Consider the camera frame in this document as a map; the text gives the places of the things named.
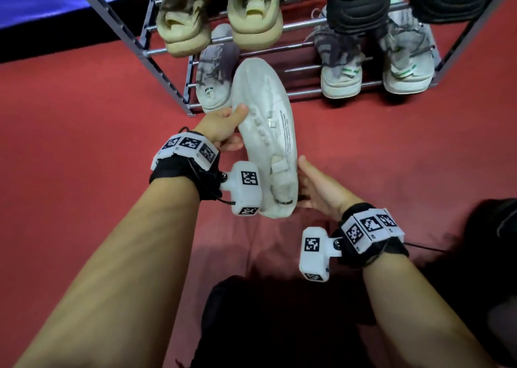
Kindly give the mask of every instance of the shoe rack frame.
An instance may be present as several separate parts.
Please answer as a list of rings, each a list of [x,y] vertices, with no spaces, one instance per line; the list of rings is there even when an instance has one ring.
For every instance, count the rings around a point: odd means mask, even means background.
[[[151,74],[158,80],[158,82],[164,87],[165,91],[167,91],[174,101],[180,106],[182,110],[188,116],[194,116],[195,113],[202,112],[201,105],[199,103],[191,103],[191,92],[195,89],[195,82],[192,82],[194,67],[197,66],[197,57],[190,56],[187,66],[187,76],[185,79],[185,84],[183,87],[183,93],[177,88],[174,84],[172,84],[171,80],[164,74],[161,68],[156,64],[154,59],[152,58],[154,55],[160,53],[167,53],[165,48],[160,49],[150,49],[149,44],[151,40],[152,32],[156,31],[155,18],[158,12],[159,5],[161,0],[149,0],[147,5],[147,12],[145,15],[144,25],[142,26],[142,31],[140,33],[139,38],[137,38],[128,27],[121,21],[118,15],[113,11],[111,6],[106,2],[106,0],[86,0],[94,10],[101,16],[102,19],[108,24],[108,26],[116,33],[116,35],[126,44],[126,46],[138,57],[138,59],[142,62],[144,67],[148,69]],[[283,4],[292,4],[303,2],[307,0],[284,0]],[[452,48],[445,54],[442,58],[439,55],[438,49],[433,49],[433,58],[435,62],[435,74],[430,86],[436,86],[442,77],[445,75],[447,71],[449,71],[450,67],[456,62],[458,57],[460,57],[461,53],[465,50],[465,48],[470,44],[470,42],[475,38],[475,36],[479,33],[483,25],[488,21],[490,15],[496,10],[496,8],[501,5],[504,0],[490,0],[485,10],[482,14],[476,18],[471,20],[466,26],[465,30],[462,31],[461,35],[458,37]],[[404,8],[408,8],[408,2],[402,2],[397,4],[392,4],[390,6],[390,11],[398,11]],[[227,17],[227,12],[220,12],[215,18],[211,18],[210,20],[221,19]],[[283,27],[283,32],[289,32],[299,29],[305,29],[307,27],[314,27],[316,25],[322,25],[326,23],[326,18],[316,18],[309,19],[301,22],[294,22],[285,24]],[[212,44],[220,44],[227,41],[231,41],[232,37],[219,37],[212,38]],[[261,51],[253,51],[242,53],[241,57],[251,57],[258,56],[271,52],[282,52],[282,51],[290,51],[299,48],[307,48],[312,47],[314,43],[312,41],[306,41],[304,43],[290,44],[281,47],[272,47],[269,49],[261,50]],[[309,65],[303,67],[295,67],[289,68],[285,70],[285,73],[290,72],[301,72],[301,71],[316,71],[321,68],[321,65]],[[382,85],[382,81],[370,81],[363,82],[361,89],[371,88],[374,86]],[[318,96],[322,92],[321,88],[313,88],[307,90],[293,91],[288,92],[289,99],[293,100],[298,97],[310,97],[310,96]]]

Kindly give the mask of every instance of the beige sneaker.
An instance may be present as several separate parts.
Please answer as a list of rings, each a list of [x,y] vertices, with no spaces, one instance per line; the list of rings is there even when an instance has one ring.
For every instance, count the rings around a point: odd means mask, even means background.
[[[206,15],[210,0],[163,0],[156,27],[174,57],[201,52],[210,44],[211,28]]]
[[[228,0],[233,40],[244,50],[273,45],[282,35],[281,0]]]

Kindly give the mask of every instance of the wrist tracker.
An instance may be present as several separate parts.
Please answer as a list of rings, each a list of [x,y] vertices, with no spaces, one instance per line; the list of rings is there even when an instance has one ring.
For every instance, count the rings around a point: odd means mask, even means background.
[[[325,282],[331,257],[338,257],[341,265],[359,268],[370,265],[384,252],[409,256],[404,232],[387,209],[359,203],[343,214],[332,237],[320,227],[303,231],[299,268],[307,280]]]
[[[259,170],[249,161],[238,161],[228,173],[219,171],[219,150],[202,134],[181,129],[154,156],[149,183],[158,178],[185,176],[199,192],[200,200],[218,200],[232,206],[236,215],[251,216],[262,204]],[[231,201],[221,199],[230,191]]]

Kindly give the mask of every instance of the red floor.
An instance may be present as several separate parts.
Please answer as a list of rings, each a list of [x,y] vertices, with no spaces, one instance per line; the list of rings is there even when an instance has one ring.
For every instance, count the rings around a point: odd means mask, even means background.
[[[293,103],[298,154],[388,207],[408,241],[447,247],[477,201],[517,196],[516,15],[517,0],[507,0],[443,82],[403,105],[388,105],[381,90],[342,108]],[[458,29],[435,29],[442,54]],[[184,80],[183,62],[160,61]],[[186,117],[121,42],[3,64],[0,78],[0,366],[8,367],[144,191],[158,146],[200,116]],[[225,155],[222,169],[245,156]],[[204,202],[165,366],[190,361],[216,282],[251,269],[298,278],[301,232],[322,219],[237,218]]]

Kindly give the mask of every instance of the white sneaker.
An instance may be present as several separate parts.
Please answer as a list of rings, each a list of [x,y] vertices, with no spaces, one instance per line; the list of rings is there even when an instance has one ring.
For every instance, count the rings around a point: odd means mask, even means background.
[[[228,23],[217,25],[212,37],[232,35]],[[195,93],[204,112],[232,105],[232,71],[239,61],[239,47],[232,41],[209,45],[201,52],[195,79]]]
[[[327,6],[312,11],[311,18],[327,16]],[[353,97],[361,91],[362,67],[365,55],[361,53],[359,40],[337,34],[328,25],[318,25],[306,38],[314,38],[316,50],[322,58],[321,86],[328,98]]]
[[[270,218],[289,217],[298,201],[298,172],[293,110],[275,70],[264,60],[244,60],[233,79],[233,108],[250,112],[239,124],[248,159],[259,168],[262,206]]]
[[[404,0],[391,0],[391,4]],[[427,90],[433,80],[431,28],[411,14],[411,9],[388,14],[388,34],[380,40],[386,52],[384,87],[390,93],[414,94]]]

